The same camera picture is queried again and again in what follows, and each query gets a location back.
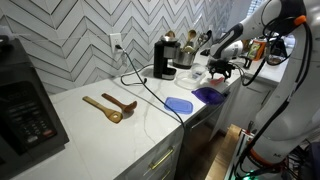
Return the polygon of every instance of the kitchen drawer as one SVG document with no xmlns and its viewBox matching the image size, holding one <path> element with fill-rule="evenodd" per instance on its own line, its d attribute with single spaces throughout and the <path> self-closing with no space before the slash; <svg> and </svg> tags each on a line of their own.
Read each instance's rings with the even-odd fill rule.
<svg viewBox="0 0 320 180">
<path fill-rule="evenodd" d="M 177 162 L 182 138 L 183 129 L 179 127 L 115 179 L 148 179 L 163 166 L 172 167 Z"/>
</svg>

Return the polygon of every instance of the kitchen counter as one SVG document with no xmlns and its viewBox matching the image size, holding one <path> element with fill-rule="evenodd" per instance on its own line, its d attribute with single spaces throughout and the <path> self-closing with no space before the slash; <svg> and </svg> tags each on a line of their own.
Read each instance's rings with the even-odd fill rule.
<svg viewBox="0 0 320 180">
<path fill-rule="evenodd" d="M 205 65 L 207 57 L 197 55 L 195 63 Z M 253 62 L 248 73 L 254 72 L 259 62 Z M 279 67 L 265 67 L 260 78 L 277 83 L 283 75 L 285 63 Z M 185 70 L 178 69 L 177 74 Z M 140 75 L 147 78 L 146 85 L 163 101 L 167 97 L 185 99 L 193 104 L 193 113 L 180 115 L 184 122 L 199 113 L 205 104 L 198 100 L 191 90 L 175 85 L 174 81 L 156 79 L 153 67 L 144 69 Z M 239 78 L 234 71 L 226 82 L 216 86 L 209 83 L 211 75 L 200 86 L 211 86 L 223 92 Z M 127 83 L 139 82 L 136 75 L 124 78 Z M 124 114 L 124 119 L 115 124 L 95 107 L 84 102 L 89 96 L 100 104 L 114 110 L 119 107 L 101 97 L 102 93 L 112 95 L 124 104 L 138 102 L 134 113 Z M 136 162 L 171 132 L 180 126 L 174 113 L 149 93 L 142 85 L 124 86 L 120 78 L 106 79 L 81 88 L 72 89 L 50 97 L 69 136 L 65 149 L 17 175 L 13 179 L 113 179 Z"/>
</svg>

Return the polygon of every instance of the drawer handle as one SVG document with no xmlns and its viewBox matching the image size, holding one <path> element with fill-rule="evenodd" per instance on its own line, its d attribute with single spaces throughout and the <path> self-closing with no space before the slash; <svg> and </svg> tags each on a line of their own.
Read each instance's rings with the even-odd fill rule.
<svg viewBox="0 0 320 180">
<path fill-rule="evenodd" d="M 168 176 L 169 176 L 169 174 L 170 174 L 170 170 L 166 170 L 166 173 L 164 174 L 164 176 L 161 178 L 161 180 L 165 180 Z"/>
<path fill-rule="evenodd" d="M 173 147 L 170 146 L 168 148 L 168 152 L 166 155 L 164 155 L 157 163 L 151 163 L 149 164 L 149 167 L 154 170 L 155 168 L 157 168 L 164 160 L 166 160 L 171 154 L 173 153 Z"/>
</svg>

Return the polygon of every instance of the wooden spoon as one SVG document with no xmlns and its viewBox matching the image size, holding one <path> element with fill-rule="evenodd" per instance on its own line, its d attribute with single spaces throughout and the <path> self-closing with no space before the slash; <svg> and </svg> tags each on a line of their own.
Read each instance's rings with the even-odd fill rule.
<svg viewBox="0 0 320 180">
<path fill-rule="evenodd" d="M 100 109 L 107 116 L 107 118 L 110 119 L 112 122 L 119 123 L 121 121 L 123 116 L 120 112 L 112 109 L 108 109 L 88 96 L 85 96 L 82 99 L 87 103 L 91 104 L 92 106 Z"/>
<path fill-rule="evenodd" d="M 125 105 L 125 104 L 122 104 L 121 102 L 119 102 L 116 98 L 114 98 L 106 93 L 103 93 L 101 96 L 106 98 L 110 102 L 114 103 L 115 105 L 119 106 L 122 109 L 122 111 L 126 112 L 126 113 L 133 111 L 137 107 L 137 101 L 134 101 L 133 103 L 131 103 L 129 105 Z"/>
<path fill-rule="evenodd" d="M 197 32 L 193 29 L 191 29 L 189 32 L 188 32 L 188 38 L 187 38 L 187 42 L 186 44 L 184 45 L 183 49 L 189 44 L 189 42 L 191 41 L 191 39 L 193 39 L 194 37 L 197 36 Z"/>
</svg>

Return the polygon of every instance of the wooden spatula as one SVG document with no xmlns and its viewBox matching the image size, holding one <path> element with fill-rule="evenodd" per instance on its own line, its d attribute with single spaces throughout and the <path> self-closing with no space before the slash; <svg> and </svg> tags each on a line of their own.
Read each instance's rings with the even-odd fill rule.
<svg viewBox="0 0 320 180">
<path fill-rule="evenodd" d="M 92 106 L 100 109 L 107 116 L 107 118 L 114 123 L 119 123 L 123 118 L 122 113 L 112 109 L 108 109 L 88 96 L 85 96 L 82 99 L 87 103 L 91 104 Z"/>
</svg>

